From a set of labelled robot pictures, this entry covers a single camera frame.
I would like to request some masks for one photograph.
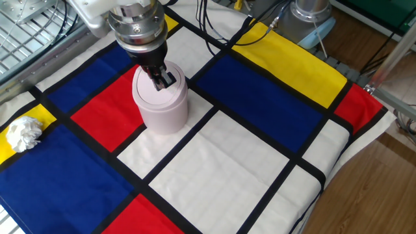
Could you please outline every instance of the red rectangle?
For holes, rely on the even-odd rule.
[[[120,76],[71,117],[110,152],[143,124],[131,94],[137,68]]]

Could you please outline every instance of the metal pole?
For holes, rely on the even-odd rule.
[[[364,88],[372,94],[376,88],[387,78],[391,70],[397,65],[402,57],[409,51],[410,47],[416,42],[416,23],[411,26],[409,31],[403,36],[393,52],[386,58],[378,68],[368,85]]]

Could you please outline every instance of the wooden floor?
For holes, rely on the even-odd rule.
[[[360,70],[387,37],[337,9],[333,15],[337,25],[324,40],[328,54]],[[394,45],[391,42],[383,54]],[[415,68],[410,70],[403,66],[391,79],[416,74]],[[416,83],[406,92],[416,102]],[[304,234],[415,234],[416,152],[408,144],[384,133],[345,164],[318,200]]]

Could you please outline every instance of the fabric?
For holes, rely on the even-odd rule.
[[[20,98],[23,98],[23,99],[26,98],[28,100],[32,99],[31,96],[30,97],[27,96],[26,93],[18,97],[18,99]],[[31,108],[27,112],[23,113],[21,116],[18,116],[16,119],[13,119],[12,121],[9,120],[7,124],[3,126],[5,128],[3,127],[0,128],[0,129],[3,129],[0,132],[0,164],[2,164],[8,158],[16,154],[16,152],[12,149],[12,146],[7,142],[6,134],[8,132],[8,125],[11,124],[11,122],[13,122],[14,120],[17,120],[19,117],[22,117],[22,116],[29,116],[32,118],[36,118],[39,122],[42,123],[42,127],[41,127],[42,131],[44,131],[50,124],[52,124],[56,120],[56,118],[51,113],[49,113],[49,111],[45,109],[45,107],[42,106],[41,104]]]
[[[103,233],[180,234],[183,232],[140,194]]]
[[[258,23],[239,43],[253,42],[266,30],[266,25]],[[234,46],[233,49],[326,108],[346,83],[346,78],[338,71],[276,33],[269,33],[251,46]]]
[[[0,106],[0,132],[23,114],[45,123],[35,148],[2,150],[0,205],[24,232],[298,233],[336,172],[394,120],[274,32],[233,46],[262,36],[261,23],[243,35],[252,18],[209,1],[205,34],[196,9],[165,7],[166,59],[189,87],[177,133],[144,125],[138,66],[114,33]]]
[[[221,58],[197,84],[295,153],[322,118],[272,81],[229,56]]]

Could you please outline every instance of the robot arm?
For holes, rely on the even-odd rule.
[[[157,0],[68,0],[94,35],[106,35],[104,14],[119,45],[141,65],[159,91],[176,82],[166,72],[168,26]]]

